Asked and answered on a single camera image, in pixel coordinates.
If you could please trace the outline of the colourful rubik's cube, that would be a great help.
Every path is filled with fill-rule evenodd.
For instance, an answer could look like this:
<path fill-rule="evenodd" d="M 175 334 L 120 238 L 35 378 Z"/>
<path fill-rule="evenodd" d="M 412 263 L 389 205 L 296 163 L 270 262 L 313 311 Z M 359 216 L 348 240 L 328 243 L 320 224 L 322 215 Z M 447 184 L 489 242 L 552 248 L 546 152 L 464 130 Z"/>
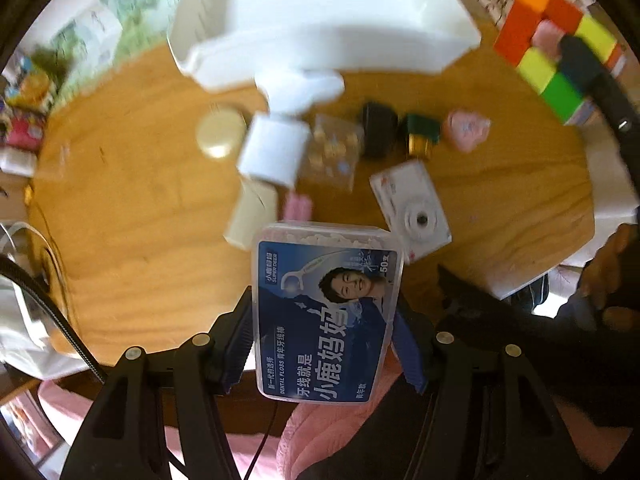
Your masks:
<path fill-rule="evenodd" d="M 570 0 L 513 0 L 494 49 L 570 126 L 594 112 L 589 78 L 616 77 L 626 63 L 617 39 Z"/>

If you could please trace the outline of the pink correction tape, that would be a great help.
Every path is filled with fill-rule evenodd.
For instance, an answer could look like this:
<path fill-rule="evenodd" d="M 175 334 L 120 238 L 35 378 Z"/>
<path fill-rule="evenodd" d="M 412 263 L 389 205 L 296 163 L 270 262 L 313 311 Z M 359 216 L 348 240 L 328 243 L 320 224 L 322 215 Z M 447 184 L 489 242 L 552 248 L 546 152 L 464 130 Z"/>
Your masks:
<path fill-rule="evenodd" d="M 490 126 L 491 121 L 485 116 L 454 110 L 442 122 L 442 138 L 450 148 L 471 153 L 487 140 Z"/>

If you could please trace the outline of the green gold perfume bottle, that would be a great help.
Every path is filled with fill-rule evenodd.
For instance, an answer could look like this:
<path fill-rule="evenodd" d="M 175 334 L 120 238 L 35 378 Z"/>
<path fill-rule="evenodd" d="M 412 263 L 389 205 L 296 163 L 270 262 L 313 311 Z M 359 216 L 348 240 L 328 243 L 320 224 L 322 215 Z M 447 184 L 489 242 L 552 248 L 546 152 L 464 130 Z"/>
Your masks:
<path fill-rule="evenodd" d="M 398 127 L 398 138 L 410 157 L 430 159 L 439 144 L 442 126 L 434 118 L 408 113 Z"/>

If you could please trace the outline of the blue dental floss box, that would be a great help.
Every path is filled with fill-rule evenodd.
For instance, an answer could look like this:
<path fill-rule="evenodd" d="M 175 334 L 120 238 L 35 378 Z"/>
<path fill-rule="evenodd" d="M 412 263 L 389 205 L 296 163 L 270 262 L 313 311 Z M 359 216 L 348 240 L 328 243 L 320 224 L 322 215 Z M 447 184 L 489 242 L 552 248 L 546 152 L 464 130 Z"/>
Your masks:
<path fill-rule="evenodd" d="M 271 223 L 252 253 L 259 391 L 279 401 L 370 401 L 392 339 L 404 258 L 370 226 Z"/>

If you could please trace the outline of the black power adapter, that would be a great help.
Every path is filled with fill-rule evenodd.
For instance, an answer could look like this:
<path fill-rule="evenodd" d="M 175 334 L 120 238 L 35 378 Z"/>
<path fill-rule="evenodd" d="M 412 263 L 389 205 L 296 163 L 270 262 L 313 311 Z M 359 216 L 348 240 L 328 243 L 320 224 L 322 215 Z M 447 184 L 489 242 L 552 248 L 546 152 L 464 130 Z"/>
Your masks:
<path fill-rule="evenodd" d="M 362 108 L 363 156 L 383 158 L 395 142 L 398 116 L 389 106 L 367 102 Z"/>

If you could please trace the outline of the white compact camera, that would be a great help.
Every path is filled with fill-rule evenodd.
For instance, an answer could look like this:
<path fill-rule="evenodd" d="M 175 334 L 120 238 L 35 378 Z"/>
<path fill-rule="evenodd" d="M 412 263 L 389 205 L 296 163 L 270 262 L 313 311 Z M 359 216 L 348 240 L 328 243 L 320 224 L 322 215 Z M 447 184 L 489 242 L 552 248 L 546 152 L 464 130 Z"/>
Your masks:
<path fill-rule="evenodd" d="M 399 240 L 405 264 L 448 245 L 450 227 L 423 162 L 410 160 L 370 177 L 390 232 Z"/>

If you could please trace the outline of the beige envelope-shaped case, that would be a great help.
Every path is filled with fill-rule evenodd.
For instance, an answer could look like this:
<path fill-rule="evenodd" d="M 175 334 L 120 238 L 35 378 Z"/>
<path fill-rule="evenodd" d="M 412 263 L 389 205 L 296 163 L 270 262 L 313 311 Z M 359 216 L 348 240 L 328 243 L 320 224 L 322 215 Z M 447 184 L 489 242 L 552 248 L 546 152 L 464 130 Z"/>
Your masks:
<path fill-rule="evenodd" d="M 255 236 L 267 224 L 278 220 L 279 195 L 268 183 L 241 180 L 241 192 L 224 239 L 232 247 L 251 250 Z"/>

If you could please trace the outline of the pink hair roller clip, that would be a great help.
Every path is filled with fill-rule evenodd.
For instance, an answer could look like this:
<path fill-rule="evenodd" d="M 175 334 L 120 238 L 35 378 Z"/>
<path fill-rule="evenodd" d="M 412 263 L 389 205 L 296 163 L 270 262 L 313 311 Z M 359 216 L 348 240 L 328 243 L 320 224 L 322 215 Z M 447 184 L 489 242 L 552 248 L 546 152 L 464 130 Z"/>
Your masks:
<path fill-rule="evenodd" d="M 308 222 L 312 217 L 314 204 L 308 195 L 288 192 L 282 210 L 282 220 L 286 222 Z"/>

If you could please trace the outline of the round gold compact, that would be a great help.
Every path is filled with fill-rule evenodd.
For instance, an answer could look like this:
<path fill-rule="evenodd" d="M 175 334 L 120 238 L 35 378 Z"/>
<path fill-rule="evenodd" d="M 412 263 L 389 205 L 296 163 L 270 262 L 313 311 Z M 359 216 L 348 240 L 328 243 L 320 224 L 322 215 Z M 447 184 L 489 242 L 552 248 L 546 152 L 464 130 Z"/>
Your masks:
<path fill-rule="evenodd" d="M 234 154 L 242 145 L 247 124 L 236 108 L 218 106 L 203 116 L 195 139 L 203 154 L 212 159 L 224 159 Z"/>

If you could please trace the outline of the clear sticker plastic box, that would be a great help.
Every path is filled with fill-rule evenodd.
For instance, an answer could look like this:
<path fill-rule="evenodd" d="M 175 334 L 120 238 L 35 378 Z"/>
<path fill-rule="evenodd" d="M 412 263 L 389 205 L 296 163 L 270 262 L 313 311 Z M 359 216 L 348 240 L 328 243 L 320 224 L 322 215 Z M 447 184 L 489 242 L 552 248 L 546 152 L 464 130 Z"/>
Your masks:
<path fill-rule="evenodd" d="M 363 138 L 362 125 L 318 114 L 300 166 L 299 180 L 352 192 Z"/>

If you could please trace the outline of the white square charger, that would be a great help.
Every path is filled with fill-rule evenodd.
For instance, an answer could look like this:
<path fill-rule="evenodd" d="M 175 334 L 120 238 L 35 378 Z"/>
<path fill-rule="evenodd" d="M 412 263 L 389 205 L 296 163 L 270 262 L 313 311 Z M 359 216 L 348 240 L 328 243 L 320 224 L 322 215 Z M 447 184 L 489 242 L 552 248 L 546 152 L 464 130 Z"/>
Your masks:
<path fill-rule="evenodd" d="M 236 168 L 241 176 L 295 188 L 311 128 L 297 119 L 256 113 Z"/>

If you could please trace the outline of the pink can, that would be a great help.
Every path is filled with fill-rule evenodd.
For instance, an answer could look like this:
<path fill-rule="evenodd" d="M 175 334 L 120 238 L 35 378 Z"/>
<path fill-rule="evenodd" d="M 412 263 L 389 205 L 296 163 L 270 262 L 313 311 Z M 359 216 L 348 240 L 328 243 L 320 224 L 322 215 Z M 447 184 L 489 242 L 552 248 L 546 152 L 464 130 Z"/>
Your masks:
<path fill-rule="evenodd" d="M 18 150 L 38 153 L 44 136 L 44 123 L 35 118 L 1 119 L 1 144 Z"/>

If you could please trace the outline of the white plastic storage bin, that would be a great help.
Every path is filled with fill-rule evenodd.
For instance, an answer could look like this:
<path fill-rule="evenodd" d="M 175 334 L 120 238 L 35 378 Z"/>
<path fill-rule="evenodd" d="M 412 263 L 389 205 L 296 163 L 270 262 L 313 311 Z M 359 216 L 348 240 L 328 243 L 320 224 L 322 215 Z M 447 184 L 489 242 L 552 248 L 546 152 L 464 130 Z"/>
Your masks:
<path fill-rule="evenodd" d="M 216 92 L 281 66 L 437 74 L 482 35 L 460 0 L 180 0 L 167 40 Z"/>

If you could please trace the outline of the orange juice carton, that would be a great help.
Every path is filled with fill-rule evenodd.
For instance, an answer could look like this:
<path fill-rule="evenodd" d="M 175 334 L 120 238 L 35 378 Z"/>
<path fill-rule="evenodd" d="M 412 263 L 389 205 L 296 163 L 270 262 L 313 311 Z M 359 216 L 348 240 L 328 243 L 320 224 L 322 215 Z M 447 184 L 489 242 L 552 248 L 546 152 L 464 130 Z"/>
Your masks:
<path fill-rule="evenodd" d="M 15 107 L 47 115 L 58 93 L 56 80 L 27 56 L 17 62 L 16 79 L 6 90 L 6 99 Z"/>

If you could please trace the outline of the green leaf print board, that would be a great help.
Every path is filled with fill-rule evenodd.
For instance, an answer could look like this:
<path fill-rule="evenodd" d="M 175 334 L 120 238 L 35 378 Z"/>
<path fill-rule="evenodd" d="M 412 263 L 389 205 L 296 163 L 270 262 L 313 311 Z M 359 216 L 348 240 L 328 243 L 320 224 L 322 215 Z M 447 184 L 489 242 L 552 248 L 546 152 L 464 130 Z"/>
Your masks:
<path fill-rule="evenodd" d="M 96 88 L 101 79 L 166 39 L 180 0 L 98 0 L 63 27 L 49 51 L 65 68 L 53 107 Z"/>

